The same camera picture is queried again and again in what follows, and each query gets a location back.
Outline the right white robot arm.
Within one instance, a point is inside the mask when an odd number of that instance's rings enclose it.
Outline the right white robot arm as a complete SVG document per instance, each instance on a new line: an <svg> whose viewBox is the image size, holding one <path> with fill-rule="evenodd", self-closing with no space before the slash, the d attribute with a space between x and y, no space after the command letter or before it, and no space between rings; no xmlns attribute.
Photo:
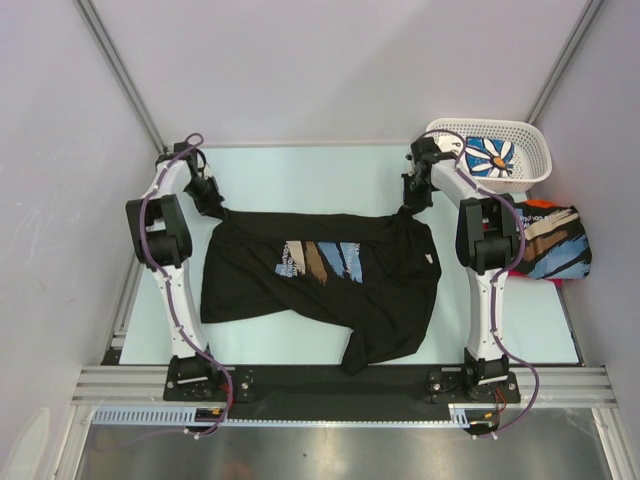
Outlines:
<svg viewBox="0 0 640 480"><path fill-rule="evenodd" d="M430 131L412 142L402 175L403 208L417 214L433 205L440 191L458 208L455 251L466 269L471 322L464 362L458 371L429 374L434 403L489 403L517 387L510 374L502 335L504 287L508 271L521 254L513 200L482 187L462 172L459 153L444 152Z"/></svg>

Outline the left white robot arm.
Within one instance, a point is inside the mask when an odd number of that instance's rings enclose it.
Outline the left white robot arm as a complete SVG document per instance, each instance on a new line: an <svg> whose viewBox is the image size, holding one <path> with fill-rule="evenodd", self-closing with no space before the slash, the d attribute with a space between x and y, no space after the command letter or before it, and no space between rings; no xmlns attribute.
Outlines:
<svg viewBox="0 0 640 480"><path fill-rule="evenodd" d="M195 307L189 277L193 243L180 204L185 193L202 216L221 219L224 197L200 149L198 133L174 144L156 160L150 187L125 211L138 261L152 274L162 296L171 336L166 401L206 402L232 399L232 380L211 354Z"/></svg>

